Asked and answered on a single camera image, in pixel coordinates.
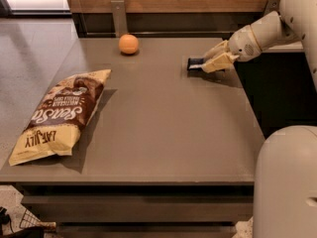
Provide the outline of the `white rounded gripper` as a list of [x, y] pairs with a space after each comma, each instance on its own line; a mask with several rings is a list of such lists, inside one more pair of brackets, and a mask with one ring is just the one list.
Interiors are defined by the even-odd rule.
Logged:
[[257, 58], [262, 53], [257, 40], [257, 32], [254, 25], [247, 25], [235, 32], [229, 39], [222, 41], [204, 54], [202, 69], [214, 72], [229, 68], [235, 60], [249, 61]]

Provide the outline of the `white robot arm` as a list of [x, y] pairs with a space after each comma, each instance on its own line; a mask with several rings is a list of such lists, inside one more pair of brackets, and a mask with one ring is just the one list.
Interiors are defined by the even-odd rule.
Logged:
[[[209, 73], [300, 41], [310, 75], [317, 67], [317, 0], [280, 0], [279, 10], [234, 33], [203, 57]], [[254, 238], [317, 238], [317, 126], [290, 125], [270, 135], [257, 160]]]

